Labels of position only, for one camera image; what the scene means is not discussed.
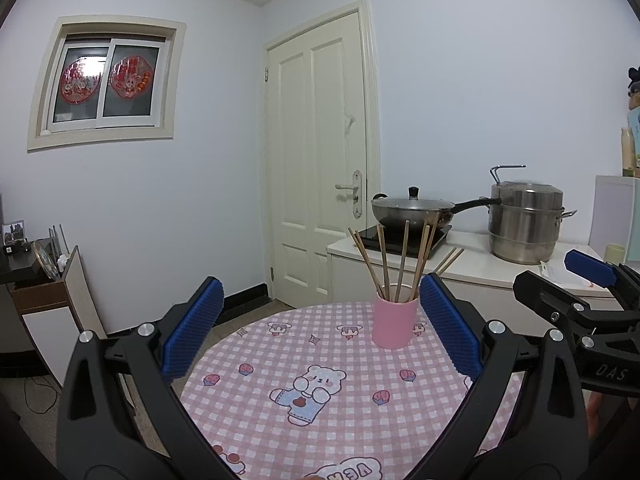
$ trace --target floor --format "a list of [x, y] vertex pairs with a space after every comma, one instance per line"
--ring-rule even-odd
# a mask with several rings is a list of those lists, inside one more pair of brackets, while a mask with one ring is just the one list
[[[213, 327], [196, 355], [196, 358], [193, 360], [193, 365], [199, 361], [207, 349], [243, 326], [286, 310], [291, 310], [291, 307], [277, 300], [271, 301], [271, 303], [265, 306]], [[177, 379], [172, 383], [172, 388], [176, 395], [180, 396], [182, 393], [184, 383], [190, 373], [191, 370], [183, 378]], [[20, 424], [33, 443], [40, 449], [43, 455], [55, 465], [56, 423], [58, 420], [59, 398], [51, 387], [43, 386], [43, 384], [46, 384], [45, 380], [48, 380], [50, 384], [55, 384], [52, 377], [29, 378], [27, 380], [0, 379], [0, 393], [2, 393], [2, 396], [6, 399], [11, 409], [20, 415]], [[136, 423], [140, 428], [140, 433], [145, 443], [149, 448], [166, 454], [162, 443], [158, 439], [146, 415], [142, 401], [138, 396], [134, 381], [131, 377], [127, 377], [127, 385], [129, 386], [131, 397], [136, 406]], [[34, 411], [44, 412], [47, 408], [50, 409], [46, 413], [34, 413]]]

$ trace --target chopsticks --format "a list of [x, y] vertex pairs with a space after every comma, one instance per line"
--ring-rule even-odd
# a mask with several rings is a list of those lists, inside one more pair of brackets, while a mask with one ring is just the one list
[[460, 254], [462, 254], [463, 252], [465, 252], [464, 248], [461, 248], [456, 255], [452, 258], [451, 255], [457, 250], [457, 247], [454, 247], [452, 250], [449, 251], [449, 254], [447, 254], [447, 256], [444, 257], [444, 259], [438, 264], [438, 266], [433, 270], [433, 272], [435, 274], [437, 274], [438, 276], [441, 276], [445, 270], [449, 269], [449, 267], [453, 264], [453, 262], [455, 262], [459, 257]]
[[360, 233], [354, 232], [353, 229], [349, 227], [349, 234], [351, 235], [351, 238], [353, 238], [353, 241], [356, 243], [356, 247], [360, 251], [360, 254], [362, 255], [362, 259], [367, 264], [367, 269], [369, 269], [369, 272], [371, 273], [373, 284], [376, 286], [376, 290], [380, 295], [380, 298], [384, 298], [385, 293], [382, 291], [382, 286], [380, 285], [380, 282], [378, 281], [378, 277], [376, 276], [376, 273], [373, 270], [373, 266], [371, 265], [371, 260], [369, 260], [369, 255], [367, 254], [367, 250], [364, 248], [364, 244], [362, 243], [362, 238], [360, 238]]
[[382, 272], [385, 277], [385, 300], [391, 301], [391, 285], [389, 284], [389, 267], [386, 264], [385, 228], [378, 224], [378, 242], [382, 253]]
[[400, 272], [398, 274], [398, 285], [396, 286], [396, 298], [394, 303], [400, 300], [400, 289], [402, 289], [402, 275], [404, 274], [404, 261], [406, 260], [406, 248], [409, 243], [409, 221], [404, 222], [404, 239], [402, 240], [402, 256], [400, 257]]
[[424, 267], [427, 264], [427, 259], [429, 258], [429, 253], [431, 252], [431, 246], [433, 245], [433, 238], [436, 234], [436, 229], [438, 227], [438, 222], [440, 221], [440, 213], [436, 213], [436, 218], [433, 221], [433, 227], [431, 228], [431, 234], [429, 236], [429, 240], [425, 247], [424, 252], [422, 253], [422, 257], [420, 257], [420, 253], [418, 254], [418, 262], [415, 267], [415, 276], [414, 276], [414, 285], [411, 288], [411, 296], [410, 301], [415, 300], [418, 297], [418, 283], [420, 283], [420, 278], [422, 277], [422, 273], [424, 272]]
[[422, 265], [424, 251], [426, 250], [427, 243], [429, 242], [429, 231], [429, 224], [427, 224], [427, 222], [425, 221], [422, 228], [422, 237], [420, 238], [420, 250], [418, 251], [418, 259], [415, 263], [414, 282], [411, 286], [411, 294], [409, 296], [409, 298], [411, 298], [410, 301], [414, 298], [415, 291], [418, 289], [418, 282], [420, 282], [420, 266]]

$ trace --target decorative plate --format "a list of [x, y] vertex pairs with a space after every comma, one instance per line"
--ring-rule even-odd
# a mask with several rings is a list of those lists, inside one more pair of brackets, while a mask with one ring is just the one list
[[45, 274], [50, 277], [54, 282], [60, 279], [60, 273], [56, 268], [56, 264], [47, 253], [47, 250], [39, 241], [31, 242], [31, 249], [36, 256], [36, 260], [44, 270]]
[[142, 56], [127, 56], [111, 70], [111, 87], [123, 99], [140, 97], [153, 81], [154, 70]]
[[88, 101], [100, 88], [102, 74], [88, 74], [87, 60], [87, 57], [79, 57], [60, 76], [60, 95], [70, 105]]

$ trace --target blue gripper pad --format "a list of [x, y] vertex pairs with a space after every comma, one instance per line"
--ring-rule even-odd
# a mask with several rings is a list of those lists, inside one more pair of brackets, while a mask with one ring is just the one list
[[475, 381], [482, 372], [478, 339], [430, 275], [420, 281], [420, 304], [456, 370]]
[[212, 280], [196, 298], [189, 311], [164, 343], [160, 374], [167, 381], [184, 377], [222, 311], [225, 291]]
[[602, 288], [614, 286], [617, 281], [616, 273], [611, 264], [601, 262], [575, 249], [569, 251], [564, 257], [564, 266], [566, 270]]

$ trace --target wooden side table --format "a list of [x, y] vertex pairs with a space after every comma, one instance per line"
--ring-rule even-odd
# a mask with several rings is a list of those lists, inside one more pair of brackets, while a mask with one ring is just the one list
[[106, 339], [89, 293], [78, 246], [58, 282], [10, 286], [15, 308], [40, 358], [62, 386], [78, 335], [93, 330]]

